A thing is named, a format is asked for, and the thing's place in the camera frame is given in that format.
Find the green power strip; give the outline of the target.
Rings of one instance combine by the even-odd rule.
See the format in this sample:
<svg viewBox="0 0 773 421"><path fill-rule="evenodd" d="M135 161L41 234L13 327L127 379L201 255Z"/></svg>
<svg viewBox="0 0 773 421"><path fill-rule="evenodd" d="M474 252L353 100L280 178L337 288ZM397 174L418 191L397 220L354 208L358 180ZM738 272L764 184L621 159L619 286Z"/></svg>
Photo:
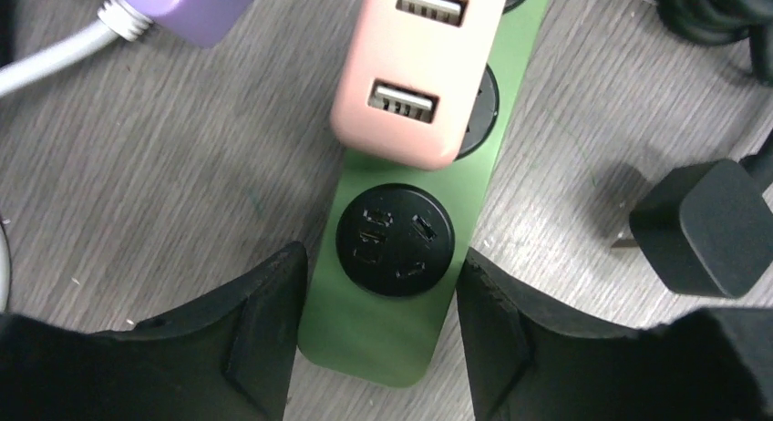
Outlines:
<svg viewBox="0 0 773 421"><path fill-rule="evenodd" d="M548 2L509 0L450 166L345 154L299 324L309 361L392 387L427 371Z"/></svg>

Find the pink adapter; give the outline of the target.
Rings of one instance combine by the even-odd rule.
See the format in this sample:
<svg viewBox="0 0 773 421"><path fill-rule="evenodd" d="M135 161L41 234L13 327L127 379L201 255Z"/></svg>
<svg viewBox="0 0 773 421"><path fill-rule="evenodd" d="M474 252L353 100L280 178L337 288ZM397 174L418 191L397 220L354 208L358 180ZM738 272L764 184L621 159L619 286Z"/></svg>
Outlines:
<svg viewBox="0 0 773 421"><path fill-rule="evenodd" d="M331 110L338 140L418 169L459 154L506 0L362 0Z"/></svg>

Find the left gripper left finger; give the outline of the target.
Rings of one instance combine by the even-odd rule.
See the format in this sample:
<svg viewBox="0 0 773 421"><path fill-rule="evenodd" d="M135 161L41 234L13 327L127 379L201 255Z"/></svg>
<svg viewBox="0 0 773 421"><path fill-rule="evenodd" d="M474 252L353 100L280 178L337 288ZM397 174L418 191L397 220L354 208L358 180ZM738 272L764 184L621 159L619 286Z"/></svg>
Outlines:
<svg viewBox="0 0 773 421"><path fill-rule="evenodd" d="M302 243L128 331L1 317L4 420L280 420L307 286Z"/></svg>

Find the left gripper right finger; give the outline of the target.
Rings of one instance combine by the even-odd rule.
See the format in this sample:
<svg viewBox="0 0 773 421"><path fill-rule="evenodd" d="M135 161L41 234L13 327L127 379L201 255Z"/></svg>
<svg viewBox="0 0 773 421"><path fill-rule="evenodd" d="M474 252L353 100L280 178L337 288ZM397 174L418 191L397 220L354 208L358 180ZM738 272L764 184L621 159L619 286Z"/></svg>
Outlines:
<svg viewBox="0 0 773 421"><path fill-rule="evenodd" d="M478 420L769 420L772 312L703 307L634 329L469 251L457 284Z"/></svg>

